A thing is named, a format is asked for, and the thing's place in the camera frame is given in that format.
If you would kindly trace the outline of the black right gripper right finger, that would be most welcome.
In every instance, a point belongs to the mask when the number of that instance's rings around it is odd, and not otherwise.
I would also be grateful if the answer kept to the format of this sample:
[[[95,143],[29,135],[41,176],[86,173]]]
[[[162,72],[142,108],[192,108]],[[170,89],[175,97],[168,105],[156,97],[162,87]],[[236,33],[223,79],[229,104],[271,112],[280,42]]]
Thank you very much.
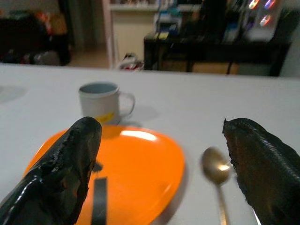
[[[300,155],[257,122],[225,120],[239,188],[262,225],[300,225]]]

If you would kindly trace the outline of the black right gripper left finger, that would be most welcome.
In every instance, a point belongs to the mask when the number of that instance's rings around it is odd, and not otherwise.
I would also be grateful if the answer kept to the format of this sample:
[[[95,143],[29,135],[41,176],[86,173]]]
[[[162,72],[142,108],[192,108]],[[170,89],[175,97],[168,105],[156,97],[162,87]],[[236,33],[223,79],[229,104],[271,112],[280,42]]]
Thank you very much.
[[[96,119],[76,121],[0,202],[0,225],[75,225],[101,134]]]

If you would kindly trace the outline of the gold metal spoon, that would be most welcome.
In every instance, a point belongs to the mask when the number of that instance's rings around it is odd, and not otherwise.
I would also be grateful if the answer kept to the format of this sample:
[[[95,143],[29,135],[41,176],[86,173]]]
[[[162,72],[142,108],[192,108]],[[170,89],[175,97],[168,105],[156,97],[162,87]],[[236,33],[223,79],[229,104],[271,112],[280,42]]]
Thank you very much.
[[[207,180],[215,185],[219,207],[220,225],[230,225],[222,185],[230,178],[231,167],[222,152],[214,146],[207,148],[201,156],[201,168]]]

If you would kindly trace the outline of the black tape strip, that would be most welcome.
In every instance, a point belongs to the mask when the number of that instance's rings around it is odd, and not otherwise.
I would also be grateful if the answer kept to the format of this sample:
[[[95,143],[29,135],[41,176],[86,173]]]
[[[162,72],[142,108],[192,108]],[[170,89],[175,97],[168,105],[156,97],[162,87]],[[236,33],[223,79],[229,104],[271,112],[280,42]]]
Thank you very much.
[[[91,225],[106,225],[107,218],[107,178],[94,180]]]

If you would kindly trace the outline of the orange plate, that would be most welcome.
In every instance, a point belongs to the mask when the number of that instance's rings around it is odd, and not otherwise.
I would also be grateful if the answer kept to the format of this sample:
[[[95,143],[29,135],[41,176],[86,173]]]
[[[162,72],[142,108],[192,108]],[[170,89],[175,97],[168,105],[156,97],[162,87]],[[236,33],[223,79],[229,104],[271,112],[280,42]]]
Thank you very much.
[[[91,225],[94,180],[107,178],[106,225],[150,225],[177,193],[184,175],[182,148],[140,127],[102,128],[97,163],[75,225]]]

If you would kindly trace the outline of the white mug with yellow mark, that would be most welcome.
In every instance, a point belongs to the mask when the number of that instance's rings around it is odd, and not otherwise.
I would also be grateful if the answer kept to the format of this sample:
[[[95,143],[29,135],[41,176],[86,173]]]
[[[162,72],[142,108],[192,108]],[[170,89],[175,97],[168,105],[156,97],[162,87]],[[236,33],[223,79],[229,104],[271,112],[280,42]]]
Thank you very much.
[[[78,93],[83,116],[93,117],[102,124],[119,124],[135,107],[134,95],[121,92],[112,82],[90,82],[81,86]],[[131,103],[124,112],[120,109],[122,95]]]

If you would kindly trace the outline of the black desk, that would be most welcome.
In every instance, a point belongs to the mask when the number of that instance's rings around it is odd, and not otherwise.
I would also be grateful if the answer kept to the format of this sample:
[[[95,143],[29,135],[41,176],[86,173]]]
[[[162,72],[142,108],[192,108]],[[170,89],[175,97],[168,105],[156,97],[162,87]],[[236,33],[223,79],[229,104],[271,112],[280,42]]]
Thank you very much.
[[[278,77],[291,47],[290,42],[236,43],[205,42],[200,38],[168,36],[159,39],[150,33],[144,37],[144,69],[162,70],[164,61],[183,61],[185,71],[191,72],[195,63],[233,63],[268,65],[269,76]]]

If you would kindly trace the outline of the red and white bag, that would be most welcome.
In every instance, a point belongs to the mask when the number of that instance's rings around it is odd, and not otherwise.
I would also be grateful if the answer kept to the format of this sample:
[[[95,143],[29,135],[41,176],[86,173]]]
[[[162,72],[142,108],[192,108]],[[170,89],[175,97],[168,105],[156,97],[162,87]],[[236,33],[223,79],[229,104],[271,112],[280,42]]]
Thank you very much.
[[[140,71],[144,69],[144,61],[139,60],[133,52],[126,53],[123,60],[118,64],[117,69],[128,71]]]

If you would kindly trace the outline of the dark sofa with clutter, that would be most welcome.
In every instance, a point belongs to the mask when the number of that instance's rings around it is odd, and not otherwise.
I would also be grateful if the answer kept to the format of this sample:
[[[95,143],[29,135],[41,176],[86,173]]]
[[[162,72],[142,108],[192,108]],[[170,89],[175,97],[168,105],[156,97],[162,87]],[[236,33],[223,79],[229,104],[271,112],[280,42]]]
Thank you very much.
[[[13,10],[0,15],[0,62],[66,65],[71,61],[63,14]]]

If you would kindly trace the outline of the white computer case with lights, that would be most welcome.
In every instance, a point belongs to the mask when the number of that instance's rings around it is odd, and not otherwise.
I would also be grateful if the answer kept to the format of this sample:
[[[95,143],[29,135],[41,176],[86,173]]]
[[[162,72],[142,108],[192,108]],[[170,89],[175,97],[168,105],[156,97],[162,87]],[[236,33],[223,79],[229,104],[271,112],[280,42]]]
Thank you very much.
[[[247,0],[243,21],[244,37],[250,42],[273,39],[283,0]]]

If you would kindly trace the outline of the white shelf unit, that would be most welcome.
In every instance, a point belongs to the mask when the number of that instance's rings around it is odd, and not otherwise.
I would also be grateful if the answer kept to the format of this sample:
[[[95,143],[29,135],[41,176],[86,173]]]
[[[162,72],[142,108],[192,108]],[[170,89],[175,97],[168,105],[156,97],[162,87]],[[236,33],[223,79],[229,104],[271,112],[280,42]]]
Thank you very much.
[[[159,14],[188,15],[200,10],[201,3],[183,0],[102,0],[107,54],[111,68],[144,60],[144,38],[155,32]]]

